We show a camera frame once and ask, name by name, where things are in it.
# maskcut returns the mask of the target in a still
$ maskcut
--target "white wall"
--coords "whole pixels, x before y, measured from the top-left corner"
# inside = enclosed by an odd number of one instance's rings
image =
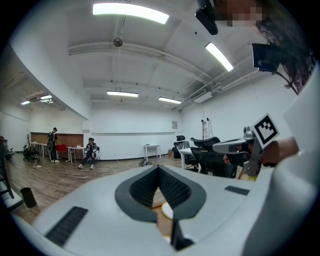
[[[67,21],[63,1],[45,1],[21,22],[10,44],[39,86],[74,112],[88,119],[90,95],[68,54]]]
[[[23,151],[27,144],[31,112],[28,107],[0,99],[0,135],[8,140],[8,148]]]
[[[47,106],[32,111],[29,130],[32,133],[49,133],[56,127],[57,134],[83,134],[83,121],[82,117],[69,109],[60,111]]]
[[[172,121],[178,122],[178,129],[172,129]],[[167,154],[182,131],[179,112],[138,106],[95,105],[89,124],[84,124],[90,129],[84,134],[85,144],[93,137],[103,160],[143,157],[145,144],[159,144]],[[148,152],[156,155],[155,149]]]
[[[250,126],[269,113],[277,128],[279,139],[292,135],[283,113],[296,98],[291,89],[284,87],[285,80],[270,73],[246,80],[201,104],[192,104],[182,112],[184,135],[202,138],[201,119],[209,118],[212,135],[221,141],[243,136],[243,128]]]

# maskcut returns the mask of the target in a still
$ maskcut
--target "person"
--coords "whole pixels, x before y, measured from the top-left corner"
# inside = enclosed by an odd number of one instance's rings
[[[83,161],[79,164],[78,168],[83,168],[84,164],[88,161],[89,158],[91,158],[91,167],[90,169],[93,170],[95,167],[95,161],[97,158],[97,145],[96,143],[94,143],[94,139],[93,138],[89,138],[89,142],[86,145],[85,148],[85,158],[83,159]]]
[[[297,22],[274,0],[213,0],[220,20],[250,24],[268,44],[282,48],[287,55],[282,64],[290,78],[287,88],[295,87],[300,93],[311,76],[316,58]],[[279,163],[299,151],[294,137],[275,140],[263,151],[261,162]],[[224,162],[230,163],[228,156]]]
[[[56,134],[57,131],[57,128],[54,127],[53,130],[48,134],[48,150],[50,152],[49,157],[51,163],[59,163],[59,160],[57,160],[56,152],[56,145],[58,145],[58,136]]]

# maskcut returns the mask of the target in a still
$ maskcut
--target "wooden floor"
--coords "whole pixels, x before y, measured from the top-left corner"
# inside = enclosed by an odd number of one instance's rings
[[[41,211],[84,183],[137,168],[139,161],[140,159],[102,161],[97,163],[94,170],[90,170],[88,164],[83,169],[79,169],[78,160],[71,164],[70,162],[66,163],[65,159],[61,159],[59,163],[51,163],[49,159],[45,158],[34,166],[31,162],[23,161],[22,153],[16,153],[12,162],[7,162],[6,165],[10,185],[19,196],[21,196],[20,190],[22,188],[31,188],[37,206],[30,209],[22,204],[12,213],[32,224]],[[163,156],[162,159],[149,157],[149,161],[153,164],[181,167],[181,159],[170,159],[167,156]],[[160,190],[157,190],[153,205],[161,205],[165,201]],[[162,213],[161,207],[155,208],[154,211],[157,213],[160,232],[164,236],[170,236],[171,220]]]

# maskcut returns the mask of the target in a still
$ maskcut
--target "white table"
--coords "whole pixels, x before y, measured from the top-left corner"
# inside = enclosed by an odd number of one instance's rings
[[[76,150],[82,150],[82,157],[85,154],[85,147],[83,147],[83,146],[80,146],[80,147],[67,146],[66,148],[68,150],[68,160],[65,162],[71,161],[71,164],[72,164],[72,150],[74,153],[74,162],[76,162]]]
[[[45,149],[47,149],[47,144],[44,143],[37,143],[37,142],[30,142],[30,144],[32,145],[36,145],[36,146],[40,146],[40,154],[43,158],[45,158],[45,155],[47,156],[47,151]]]
[[[194,154],[192,154],[191,148],[185,148],[185,149],[181,149],[179,150],[179,153],[181,155],[181,168],[185,169],[186,168],[186,163],[185,163],[185,155],[191,155],[193,156]],[[199,163],[199,168],[198,168],[198,173],[200,173],[201,171],[201,165]]]
[[[144,156],[145,159],[148,160],[148,149],[150,148],[156,148],[156,156],[158,156],[161,158],[161,150],[160,150],[160,145],[143,145],[144,146]]]

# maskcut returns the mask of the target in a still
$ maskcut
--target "ceiling light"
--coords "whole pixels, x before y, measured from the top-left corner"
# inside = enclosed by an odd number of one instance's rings
[[[51,99],[52,96],[51,95],[47,95],[47,96],[42,96],[40,97],[41,100],[47,100],[47,99]]]
[[[132,15],[161,24],[166,24],[169,18],[168,14],[158,10],[128,3],[95,3],[93,5],[93,15],[100,14]]]
[[[116,96],[127,96],[127,97],[138,97],[138,93],[131,93],[131,92],[122,92],[122,91],[110,91],[106,92],[108,95],[116,95]]]
[[[30,104],[30,101],[29,101],[29,100],[21,103],[21,105],[27,105],[27,104]]]
[[[179,100],[174,100],[174,99],[170,99],[170,98],[159,98],[159,101],[163,101],[163,102],[171,102],[171,103],[175,103],[175,104],[180,104],[181,101]]]
[[[208,43],[205,47],[221,64],[226,68],[226,70],[231,71],[234,67],[230,64],[227,58],[222,54],[222,52],[212,43]]]

